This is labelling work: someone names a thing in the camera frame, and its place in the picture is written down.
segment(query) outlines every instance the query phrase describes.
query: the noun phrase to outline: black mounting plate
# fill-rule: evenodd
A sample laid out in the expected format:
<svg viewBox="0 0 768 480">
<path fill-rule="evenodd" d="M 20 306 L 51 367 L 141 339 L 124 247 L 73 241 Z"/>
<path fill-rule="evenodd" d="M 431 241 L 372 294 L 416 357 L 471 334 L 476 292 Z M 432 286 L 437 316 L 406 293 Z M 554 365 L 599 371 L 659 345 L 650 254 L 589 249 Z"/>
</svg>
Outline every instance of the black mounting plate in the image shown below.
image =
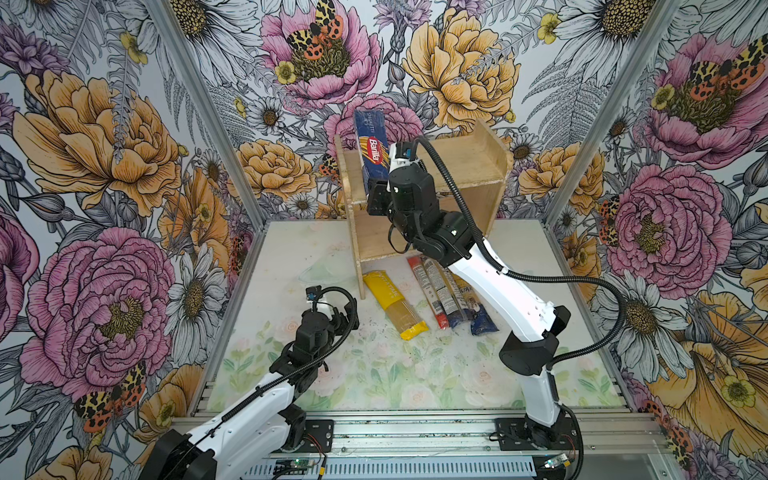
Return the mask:
<svg viewBox="0 0 768 480">
<path fill-rule="evenodd" d="M 323 453 L 330 453 L 331 447 L 333 447 L 333 420 L 309 420 L 307 419 L 304 425 L 304 434 L 310 434 L 315 437 L 320 446 L 323 448 Z M 287 453 L 278 450 L 275 453 Z M 291 453 L 317 453 L 317 447 L 312 442 L 306 440 L 301 441 L 299 448 Z"/>
<path fill-rule="evenodd" d="M 498 447 L 502 452 L 510 451 L 536 451 L 542 450 L 533 444 L 530 440 L 523 438 L 518 432 L 522 432 L 525 426 L 525 418 L 503 418 L 496 419 L 496 432 L 500 432 L 502 435 L 498 437 Z M 576 430 L 574 429 L 573 420 L 571 417 L 563 417 L 559 422 L 555 423 L 552 428 L 555 433 L 558 434 L 558 438 L 554 441 L 554 444 L 550 450 L 571 450 L 571 443 L 563 435 L 568 435 L 574 443 L 574 447 L 578 448 L 576 442 Z"/>
</svg>

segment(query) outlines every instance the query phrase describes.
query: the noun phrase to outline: food package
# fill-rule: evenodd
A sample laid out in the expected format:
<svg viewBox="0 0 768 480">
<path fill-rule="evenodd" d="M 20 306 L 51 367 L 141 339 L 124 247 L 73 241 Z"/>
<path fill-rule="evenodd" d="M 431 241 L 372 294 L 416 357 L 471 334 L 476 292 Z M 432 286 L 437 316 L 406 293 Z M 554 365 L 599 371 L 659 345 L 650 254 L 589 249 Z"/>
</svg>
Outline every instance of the food package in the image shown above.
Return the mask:
<svg viewBox="0 0 768 480">
<path fill-rule="evenodd" d="M 421 258 L 419 256 L 408 258 L 408 265 L 411 266 L 413 275 L 419 281 L 424 296 L 427 297 L 427 303 L 432 308 L 432 313 L 435 314 L 438 326 L 441 329 L 447 329 L 449 327 L 448 317 L 445 315 L 445 310 L 442 308 L 442 303 L 440 303 L 440 299 L 437 297 L 435 288 L 429 282 L 429 277 L 426 270 L 424 270 Z"/>
<path fill-rule="evenodd" d="M 437 297 L 440 299 L 442 308 L 445 311 L 445 316 L 448 317 L 448 324 L 453 326 L 460 324 L 463 321 L 469 319 L 464 310 L 458 307 L 456 298 L 451 293 L 448 284 L 445 282 L 445 277 L 442 275 L 442 266 L 429 257 L 421 255 L 422 263 L 424 264 L 424 270 L 427 272 L 429 282 L 434 287 Z"/>
<path fill-rule="evenodd" d="M 416 315 L 384 270 L 368 272 L 362 276 L 362 279 L 384 309 L 389 321 L 400 333 L 400 338 L 410 340 L 429 330 L 427 324 Z"/>
<path fill-rule="evenodd" d="M 355 110 L 355 131 L 362 163 L 362 184 L 366 195 L 377 181 L 389 177 L 389 142 L 384 114 L 380 110 Z"/>
<path fill-rule="evenodd" d="M 472 285 L 466 283 L 466 281 L 458 275 L 454 275 L 453 273 L 451 275 L 453 276 L 456 285 L 458 285 L 458 289 L 461 290 L 464 300 L 466 300 L 472 311 L 472 324 L 469 328 L 472 331 L 472 335 L 498 332 L 498 327 L 493 323 L 493 320 L 491 320 L 491 317 L 488 315 L 483 304 L 480 303 L 480 297 L 475 293 L 475 289 L 472 288 Z"/>
</svg>

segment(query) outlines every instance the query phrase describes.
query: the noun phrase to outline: blue package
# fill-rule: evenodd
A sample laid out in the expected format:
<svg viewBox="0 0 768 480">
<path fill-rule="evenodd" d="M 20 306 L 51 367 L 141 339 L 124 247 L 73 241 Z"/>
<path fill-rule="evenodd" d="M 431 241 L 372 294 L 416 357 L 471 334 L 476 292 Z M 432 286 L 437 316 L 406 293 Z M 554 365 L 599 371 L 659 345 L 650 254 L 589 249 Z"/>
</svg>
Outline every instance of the blue package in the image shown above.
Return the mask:
<svg viewBox="0 0 768 480">
<path fill-rule="evenodd" d="M 366 194 L 372 183 L 389 177 L 389 142 L 386 140 L 384 113 L 380 110 L 355 110 L 355 131 L 362 163 L 362 184 Z"/>
</svg>

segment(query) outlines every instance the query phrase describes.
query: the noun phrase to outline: butterfly illustration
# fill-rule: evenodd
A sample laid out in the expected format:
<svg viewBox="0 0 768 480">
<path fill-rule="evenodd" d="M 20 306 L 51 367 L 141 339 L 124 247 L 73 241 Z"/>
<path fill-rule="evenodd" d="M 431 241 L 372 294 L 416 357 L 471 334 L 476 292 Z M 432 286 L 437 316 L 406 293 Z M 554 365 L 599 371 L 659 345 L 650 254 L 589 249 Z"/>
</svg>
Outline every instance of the butterfly illustration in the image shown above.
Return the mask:
<svg viewBox="0 0 768 480">
<path fill-rule="evenodd" d="M 600 220 L 600 241 L 604 245 L 609 247 L 618 247 L 619 235 L 616 231 L 614 219 L 619 211 L 619 196 L 614 195 L 608 200 L 603 202 L 600 207 L 600 216 L 603 220 Z"/>
<path fill-rule="evenodd" d="M 317 168 L 324 177 L 330 177 L 333 181 L 339 181 L 339 164 L 331 155 L 323 155 L 323 162 Z"/>
<path fill-rule="evenodd" d="M 309 30 L 299 30 L 288 35 L 290 47 L 304 54 L 307 60 L 320 60 L 323 47 L 330 47 L 331 40 L 338 40 L 344 32 L 344 20 L 336 14 L 331 0 L 318 0 L 315 6 L 315 21 Z"/>
<path fill-rule="evenodd" d="M 85 420 L 83 430 L 98 433 L 107 427 L 113 416 L 119 417 L 123 409 L 138 405 L 147 391 L 146 377 L 147 365 L 141 361 L 111 391 L 88 393 L 78 399 L 74 411 Z"/>
<path fill-rule="evenodd" d="M 690 454 L 694 452 L 694 444 L 690 440 L 688 431 L 681 427 L 676 419 L 665 415 L 659 404 L 653 400 L 645 400 L 638 410 L 653 414 L 654 420 L 661 425 L 661 431 L 667 438 L 667 445 L 669 445 L 677 463 L 683 468 L 687 468 L 690 464 Z"/>
<path fill-rule="evenodd" d="M 736 58 L 722 65 L 714 61 L 698 61 L 690 66 L 689 80 L 693 83 L 690 96 L 705 101 L 714 93 L 728 88 L 745 90 L 766 70 L 763 60 L 768 57 L 768 34 L 750 43 Z"/>
</svg>

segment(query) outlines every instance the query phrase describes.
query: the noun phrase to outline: fern leaf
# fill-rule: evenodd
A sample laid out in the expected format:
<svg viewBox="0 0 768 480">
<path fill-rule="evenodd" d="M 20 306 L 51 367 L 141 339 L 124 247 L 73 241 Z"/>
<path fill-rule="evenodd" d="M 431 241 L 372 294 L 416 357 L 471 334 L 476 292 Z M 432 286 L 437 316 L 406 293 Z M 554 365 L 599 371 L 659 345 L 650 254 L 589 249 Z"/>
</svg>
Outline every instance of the fern leaf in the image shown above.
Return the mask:
<svg viewBox="0 0 768 480">
<path fill-rule="evenodd" d="M 77 28 L 71 32 L 55 36 L 58 40 L 59 51 L 70 61 L 78 73 L 83 74 L 79 64 L 85 68 L 85 73 L 91 71 L 90 64 L 96 62 L 102 55 L 101 40 L 105 37 L 104 22 L 96 8 L 95 0 L 70 0 L 77 15 Z"/>
</svg>

